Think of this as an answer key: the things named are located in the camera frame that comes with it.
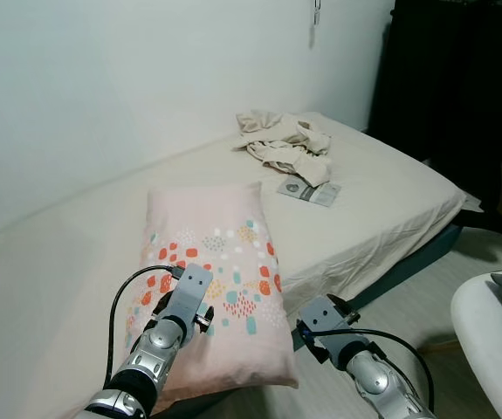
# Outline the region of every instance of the patterned pillowcase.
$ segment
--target patterned pillowcase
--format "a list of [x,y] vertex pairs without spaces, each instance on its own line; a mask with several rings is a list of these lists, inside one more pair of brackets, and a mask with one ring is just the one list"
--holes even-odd
[[[195,333],[175,360],[156,411],[231,388],[297,387],[278,260],[260,203],[260,183],[153,190],[141,265],[196,263],[214,279],[200,306],[214,306],[206,334]],[[127,350],[164,293],[166,272],[149,272],[128,308]]]

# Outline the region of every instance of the mattress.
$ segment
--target mattress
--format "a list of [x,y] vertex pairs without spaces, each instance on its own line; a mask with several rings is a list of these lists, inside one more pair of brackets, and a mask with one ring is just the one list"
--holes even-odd
[[[65,417],[100,388],[107,316],[139,265],[149,188],[261,181],[288,314],[321,293],[352,298],[459,211],[464,194],[422,163],[318,113],[306,117],[333,136],[341,191],[331,208],[278,194],[286,175],[230,151],[230,137],[0,232],[0,418]],[[117,347],[131,298],[117,310]]]

